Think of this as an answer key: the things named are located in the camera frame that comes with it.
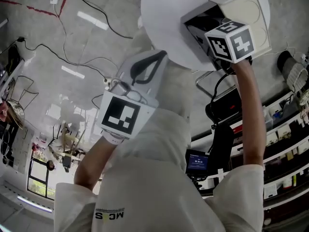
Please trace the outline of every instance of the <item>white box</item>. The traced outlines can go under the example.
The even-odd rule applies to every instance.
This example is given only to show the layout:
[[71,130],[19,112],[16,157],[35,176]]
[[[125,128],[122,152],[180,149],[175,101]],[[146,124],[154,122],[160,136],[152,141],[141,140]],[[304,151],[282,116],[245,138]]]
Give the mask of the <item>white box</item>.
[[277,130],[279,141],[282,140],[287,134],[291,133],[289,125],[284,125]]
[[270,135],[267,135],[266,137],[266,146],[270,146],[278,142],[278,137],[276,132],[271,133]]
[[302,143],[300,146],[297,147],[297,152],[300,155],[308,149],[309,149],[309,141],[307,140],[304,143]]
[[264,200],[277,196],[277,185],[273,184],[271,186],[264,186]]
[[250,26],[230,21],[205,33],[213,54],[220,59],[237,63],[255,53]]
[[256,58],[271,50],[266,21],[259,0],[210,0],[219,5],[223,14],[233,20],[250,25]]

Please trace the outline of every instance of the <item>fluorescent light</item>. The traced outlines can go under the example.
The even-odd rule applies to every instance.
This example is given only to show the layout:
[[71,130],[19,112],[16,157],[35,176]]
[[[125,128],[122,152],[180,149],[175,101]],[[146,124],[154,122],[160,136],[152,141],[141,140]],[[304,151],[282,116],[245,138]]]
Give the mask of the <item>fluorescent light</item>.
[[77,13],[77,16],[91,22],[92,24],[96,25],[97,27],[99,27],[101,29],[107,30],[109,28],[109,26],[106,23],[101,22],[100,20],[98,20],[98,19],[96,19],[96,18],[94,18],[94,17],[92,17],[92,16],[90,16],[90,15],[84,13],[84,12],[79,11]]
[[8,230],[6,227],[4,227],[3,225],[0,224],[0,231],[3,232],[11,232],[10,230]]
[[35,207],[35,208],[41,209],[41,210],[46,211],[46,212],[49,212],[49,213],[52,213],[52,212],[53,212],[53,210],[51,210],[51,209],[49,209],[49,208],[46,208],[46,207],[44,207],[44,206],[41,206],[41,205],[39,205],[39,204],[36,204],[36,203],[34,203],[34,202],[31,202],[31,201],[29,201],[28,199],[24,199],[24,198],[21,197],[21,196],[18,196],[17,198],[18,198],[20,201],[25,202],[25,203],[27,203],[27,204],[29,204],[29,205]]
[[65,67],[65,66],[62,66],[61,69],[64,70],[65,72],[70,73],[70,74],[72,74],[72,75],[75,75],[75,76],[77,76],[77,77],[79,77],[79,78],[82,78],[82,79],[85,78],[84,75],[82,75],[82,74],[80,74],[80,73],[78,73],[78,72],[72,71],[71,69],[69,69],[69,68],[67,68],[67,67]]

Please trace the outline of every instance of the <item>window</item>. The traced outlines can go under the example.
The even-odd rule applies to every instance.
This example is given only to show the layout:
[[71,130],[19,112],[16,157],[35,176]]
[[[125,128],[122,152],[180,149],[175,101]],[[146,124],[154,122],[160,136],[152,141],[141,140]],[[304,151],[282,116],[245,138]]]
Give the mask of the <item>window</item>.
[[[47,170],[46,163],[47,159],[43,152],[32,152],[28,174],[28,191],[54,200],[57,183],[73,184],[78,162],[74,161],[71,163],[68,173],[65,172],[61,162],[54,162],[55,169],[53,171]],[[96,184],[93,192],[98,194],[99,189],[100,182]]]
[[49,194],[50,191],[46,189],[49,175],[49,171],[46,168],[47,161],[41,153],[37,151],[32,153],[31,158],[28,175],[28,191],[49,198],[47,194]]

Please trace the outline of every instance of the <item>wire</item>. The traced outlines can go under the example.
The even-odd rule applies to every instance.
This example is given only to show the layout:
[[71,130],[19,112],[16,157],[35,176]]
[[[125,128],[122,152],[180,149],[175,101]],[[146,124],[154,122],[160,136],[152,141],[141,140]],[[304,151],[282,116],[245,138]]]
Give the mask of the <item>wire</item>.
[[[61,26],[62,26],[62,29],[63,29],[63,32],[64,32],[64,36],[65,36],[65,38],[64,38],[64,43],[63,43],[63,45],[62,45],[62,51],[63,51],[64,57],[65,57],[65,59],[66,59],[68,62],[70,62],[71,64],[75,65],[75,64],[77,64],[77,63],[73,63],[73,62],[71,62],[70,60],[68,60],[68,57],[67,57],[67,55],[66,55],[66,52],[65,52],[64,47],[65,47],[65,44],[66,44],[66,41],[67,41],[67,32],[66,32],[66,30],[65,30],[65,28],[64,28],[64,25],[63,25],[62,21],[60,20],[59,15],[58,15],[57,12],[56,12],[55,5],[53,5],[53,9],[54,9],[54,12],[55,12],[55,14],[56,14],[56,16],[57,16],[57,18],[58,18],[58,20],[59,20]],[[84,64],[78,64],[78,65],[80,65],[80,66],[85,66],[86,64],[88,64],[88,63],[90,63],[90,62],[92,62],[92,61],[94,61],[94,60],[96,60],[96,59],[104,59],[104,60],[107,60],[108,62],[112,63],[112,64],[116,67],[116,69],[118,70],[118,66],[117,66],[113,61],[111,61],[111,60],[108,59],[108,58],[104,58],[104,57],[94,58],[94,59],[92,59],[92,60],[90,60],[90,61],[88,61],[88,62],[86,62],[86,63],[84,63]]]
[[5,50],[3,50],[2,52],[0,52],[0,55],[4,52],[6,52],[17,40],[14,40],[13,43],[11,43]]
[[96,98],[98,98],[98,97],[100,97],[100,96],[103,96],[103,94],[101,94],[101,95],[98,95],[98,96],[95,96],[94,98],[92,98],[92,100],[91,100],[91,102],[92,102],[92,104],[94,104],[95,106],[96,106],[96,108],[98,108],[99,110],[100,110],[100,108],[94,103],[94,99],[96,99]]
[[35,51],[36,49],[38,49],[39,46],[44,46],[44,47],[47,48],[51,53],[53,53],[58,59],[60,59],[60,60],[62,60],[62,61],[65,61],[65,62],[68,63],[68,64],[72,64],[72,65],[75,65],[75,66],[85,66],[85,67],[88,67],[88,68],[91,68],[91,69],[97,71],[97,72],[104,78],[104,81],[107,82],[107,78],[106,78],[99,70],[97,70],[97,69],[94,68],[94,67],[91,67],[91,66],[85,65],[85,64],[74,64],[74,63],[71,63],[71,62],[69,62],[69,61],[66,61],[65,59],[59,57],[58,54],[55,53],[52,49],[50,49],[48,46],[46,46],[46,45],[44,45],[44,44],[42,44],[42,43],[39,44],[39,45],[38,45],[37,47],[35,47],[34,49],[30,49],[30,48],[28,48],[28,47],[26,46],[26,40],[24,40],[24,42],[25,42],[25,48],[26,48],[27,50],[29,50],[29,51]]
[[[229,76],[229,75],[228,75],[228,74],[225,74],[224,76],[222,76],[222,77],[219,79],[219,81],[217,82],[216,86],[214,87],[214,94],[213,94],[213,97],[212,97],[211,102],[210,102],[211,113],[212,113],[212,117],[213,117],[213,118],[215,118],[215,117],[214,117],[214,114],[213,114],[213,111],[212,111],[212,103],[213,103],[214,99],[215,99],[216,96],[217,96],[217,89],[218,89],[219,84],[220,84],[227,76]],[[219,124],[218,118],[215,118],[215,119],[216,119],[216,120],[215,120],[215,121],[216,121],[216,127],[218,127],[218,124]],[[210,152],[212,151],[212,149],[213,149],[213,142],[212,142],[211,147],[210,147],[209,150],[208,150],[208,153],[210,153]]]
[[211,107],[211,113],[212,113],[212,117],[214,118],[214,114],[213,114],[213,111],[212,111],[212,103],[214,101],[214,99],[216,98],[217,96],[217,89],[218,89],[218,86],[219,84],[228,76],[228,74],[225,74],[224,76],[222,76],[219,81],[217,82],[215,88],[214,88],[214,94],[213,94],[213,97],[211,99],[211,102],[210,102],[210,107]]
[[102,9],[99,9],[99,7],[98,7],[97,5],[96,5],[96,6],[97,6],[98,8],[92,6],[92,5],[91,5],[89,2],[87,2],[86,0],[82,0],[82,1],[83,1],[84,3],[86,3],[88,6],[90,6],[91,8],[93,8],[93,9],[95,9],[95,10],[100,11],[101,13],[103,13],[103,14],[105,15],[105,17],[106,17],[106,21],[107,21],[108,26],[110,27],[110,29],[111,29],[115,34],[119,35],[120,37],[126,38],[126,39],[133,39],[133,37],[124,36],[124,35],[122,35],[122,34],[116,32],[116,31],[111,27],[110,22],[109,22],[108,17],[107,17],[107,14],[106,14]]

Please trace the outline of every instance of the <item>wall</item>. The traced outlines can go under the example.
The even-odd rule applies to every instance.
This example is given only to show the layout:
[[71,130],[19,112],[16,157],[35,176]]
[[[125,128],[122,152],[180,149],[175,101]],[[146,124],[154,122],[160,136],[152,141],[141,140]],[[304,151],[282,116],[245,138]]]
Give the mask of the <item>wall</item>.
[[53,232],[52,220],[42,219],[27,210],[18,212],[20,207],[0,199],[0,224],[12,232]]
[[31,141],[34,132],[32,130],[18,130],[16,138],[12,145],[13,155],[16,156],[14,168],[10,166],[0,167],[0,198],[10,200],[12,203],[23,206],[32,213],[41,217],[53,219],[53,213],[47,213],[25,204],[17,199],[17,196],[23,196],[30,201],[44,205],[51,209],[54,208],[54,202],[32,192],[27,191],[28,170],[31,160]]

